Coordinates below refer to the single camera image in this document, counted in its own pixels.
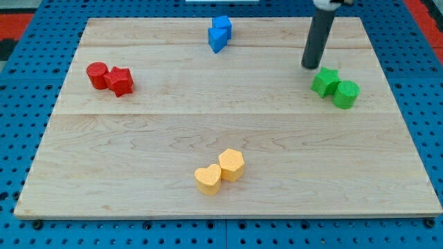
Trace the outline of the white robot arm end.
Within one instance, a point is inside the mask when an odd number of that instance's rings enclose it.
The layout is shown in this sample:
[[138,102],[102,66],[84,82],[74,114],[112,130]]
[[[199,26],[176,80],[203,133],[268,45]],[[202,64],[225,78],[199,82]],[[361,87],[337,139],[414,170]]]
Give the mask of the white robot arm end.
[[336,11],[341,6],[352,6],[355,0],[313,0],[313,4],[320,10]]

